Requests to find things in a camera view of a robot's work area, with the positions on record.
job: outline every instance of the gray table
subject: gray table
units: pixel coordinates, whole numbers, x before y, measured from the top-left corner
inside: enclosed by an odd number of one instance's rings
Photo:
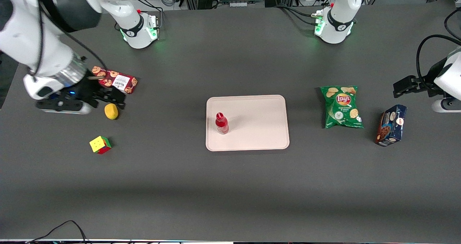
[[[76,36],[139,86],[117,121],[103,108],[48,114],[33,106],[20,66],[0,111],[0,238],[74,219],[91,239],[461,242],[461,116],[434,113],[424,93],[392,96],[415,74],[419,42],[445,34],[453,9],[450,0],[365,6],[340,45],[279,9],[175,11],[144,50],[104,16]],[[454,48],[428,42],[423,68]],[[366,129],[322,128],[315,88],[336,84],[359,86]],[[206,150],[207,99],[257,94],[285,96],[290,146]],[[379,147],[380,113],[396,103],[408,106],[403,142]],[[98,135],[114,145],[102,156],[88,144]],[[53,237],[79,235],[68,226]]]

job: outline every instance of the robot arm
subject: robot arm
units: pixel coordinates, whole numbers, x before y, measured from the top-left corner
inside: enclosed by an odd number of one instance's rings
[[[318,27],[314,34],[327,43],[337,44],[350,34],[353,19],[362,5],[362,0],[336,0],[334,6],[313,14]]]
[[[50,28],[51,22],[44,14],[41,38],[37,0],[1,0],[1,5],[11,11],[3,15],[5,25],[0,30],[0,49],[31,69],[33,75],[28,74],[23,80],[33,99],[46,98],[82,80],[85,68],[72,63],[72,60],[81,61],[59,40],[58,30]],[[37,70],[41,43],[44,47],[41,65]]]
[[[104,8],[131,47],[147,47],[157,39],[157,19],[125,1],[0,0],[0,50],[29,66],[23,81],[37,107],[84,114],[97,107],[96,99],[125,106],[123,93],[86,79],[91,73],[83,60],[59,40],[64,33],[71,37],[68,32],[95,27]]]
[[[428,74],[409,75],[394,84],[394,98],[427,91],[429,97],[443,95],[432,104],[436,112],[461,112],[461,47],[434,64]]]
[[[145,48],[158,38],[155,16],[136,11],[128,0],[99,0],[99,3],[117,21],[124,40],[132,48]]]

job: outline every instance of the green chip bag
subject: green chip bag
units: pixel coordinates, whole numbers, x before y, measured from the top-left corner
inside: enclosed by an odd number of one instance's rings
[[[326,101],[326,129],[336,125],[363,128],[355,105],[357,86],[324,86],[320,89]]]

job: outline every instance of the red bottle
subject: red bottle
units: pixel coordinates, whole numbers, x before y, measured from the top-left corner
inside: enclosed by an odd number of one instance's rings
[[[218,131],[221,134],[226,134],[229,132],[229,123],[227,122],[227,118],[224,117],[224,114],[220,112],[216,114],[216,126],[218,127]]]

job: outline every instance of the bottle cap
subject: bottle cap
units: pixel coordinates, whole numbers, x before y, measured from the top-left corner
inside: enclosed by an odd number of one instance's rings
[[[218,113],[216,114],[216,119],[217,119],[218,121],[224,119],[224,114],[222,114],[221,112],[218,112]]]

